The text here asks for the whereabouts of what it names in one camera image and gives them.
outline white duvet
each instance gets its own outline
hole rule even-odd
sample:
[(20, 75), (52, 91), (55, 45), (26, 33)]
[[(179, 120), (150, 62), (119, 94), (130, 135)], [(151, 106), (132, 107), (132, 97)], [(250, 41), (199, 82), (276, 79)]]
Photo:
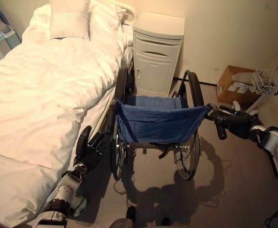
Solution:
[(50, 40), (49, 18), (49, 5), (37, 9), (0, 61), (0, 223), (9, 227), (32, 218), (66, 170), (79, 122), (114, 84), (126, 46), (114, 5), (92, 12), (91, 41)]

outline bedside cabinet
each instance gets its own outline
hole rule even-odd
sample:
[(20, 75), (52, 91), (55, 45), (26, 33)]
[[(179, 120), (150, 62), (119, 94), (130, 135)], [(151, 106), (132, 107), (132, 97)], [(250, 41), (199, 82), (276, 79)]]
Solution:
[(167, 97), (171, 88), (185, 19), (142, 12), (134, 25), (134, 69), (138, 95)]

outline blue wheelchair seat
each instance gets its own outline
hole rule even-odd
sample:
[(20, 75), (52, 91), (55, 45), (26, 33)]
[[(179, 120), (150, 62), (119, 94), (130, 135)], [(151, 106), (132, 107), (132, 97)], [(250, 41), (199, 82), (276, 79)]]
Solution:
[(117, 101), (119, 137), (125, 143), (184, 143), (210, 110), (182, 108), (179, 97), (131, 96), (128, 104)]

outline white pillow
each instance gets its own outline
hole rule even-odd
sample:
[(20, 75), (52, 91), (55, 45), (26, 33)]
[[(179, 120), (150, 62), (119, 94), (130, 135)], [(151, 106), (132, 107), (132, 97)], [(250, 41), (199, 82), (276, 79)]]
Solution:
[(88, 39), (89, 0), (50, 0), (50, 37)]

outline cardboard box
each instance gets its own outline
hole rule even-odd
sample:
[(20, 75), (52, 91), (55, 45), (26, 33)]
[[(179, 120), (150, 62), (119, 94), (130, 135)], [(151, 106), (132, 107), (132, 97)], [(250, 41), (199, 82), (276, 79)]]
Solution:
[(231, 104), (238, 101), (241, 106), (249, 107), (258, 98), (251, 83), (251, 74), (255, 70), (227, 66), (216, 86), (217, 100)]

